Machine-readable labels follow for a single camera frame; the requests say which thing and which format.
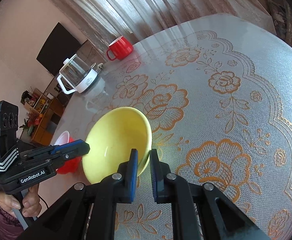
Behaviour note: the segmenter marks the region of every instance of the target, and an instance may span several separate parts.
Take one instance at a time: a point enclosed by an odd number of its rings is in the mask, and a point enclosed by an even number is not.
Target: wall
[[[81,43],[86,37],[49,0],[2,0],[0,3],[0,100],[19,106],[19,125],[26,117],[22,93],[42,92],[52,75],[36,57],[55,25],[60,22]]]

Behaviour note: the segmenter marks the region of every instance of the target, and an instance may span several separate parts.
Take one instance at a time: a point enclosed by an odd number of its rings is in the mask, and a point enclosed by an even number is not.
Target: glass kettle
[[[79,93],[84,92],[96,79],[97,72],[93,70],[96,65],[94,63],[89,67],[77,54],[73,55],[70,59],[64,61],[64,66],[59,70],[59,76],[57,81],[65,94],[71,94],[75,91]],[[71,90],[67,90],[61,81],[63,78],[72,87]]]

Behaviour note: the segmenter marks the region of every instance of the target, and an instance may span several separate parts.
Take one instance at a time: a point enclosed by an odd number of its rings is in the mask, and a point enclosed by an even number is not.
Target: television
[[[71,58],[80,46],[79,41],[63,25],[57,23],[42,46],[37,60],[55,76],[64,65],[64,60]]]

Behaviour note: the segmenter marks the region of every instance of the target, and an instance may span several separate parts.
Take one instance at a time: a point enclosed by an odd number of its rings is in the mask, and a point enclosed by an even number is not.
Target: gray handle
[[[26,230],[28,226],[30,226],[36,219],[37,217],[24,217],[22,214],[23,210],[23,198],[27,195],[28,189],[24,189],[21,192],[18,192],[16,194],[13,194],[13,196],[19,201],[20,203],[20,209],[15,209],[13,208],[12,211],[16,215],[16,218],[19,220],[20,224],[22,225],[23,229]]]

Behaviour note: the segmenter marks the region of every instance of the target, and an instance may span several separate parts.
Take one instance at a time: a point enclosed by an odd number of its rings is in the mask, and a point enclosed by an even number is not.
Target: metal screw
[[[120,173],[114,173],[111,177],[113,179],[121,179],[122,178],[122,175]]]
[[[176,179],[176,174],[174,174],[174,173],[169,173],[169,174],[166,175],[166,177],[167,177],[168,179]]]
[[[74,189],[75,190],[82,190],[83,188],[84,188],[84,184],[83,183],[81,183],[81,182],[79,182],[79,183],[76,183],[75,185],[74,185]]]
[[[211,183],[205,183],[205,184],[204,184],[204,188],[205,188],[206,190],[212,190],[212,189],[214,188],[214,185],[211,184]]]

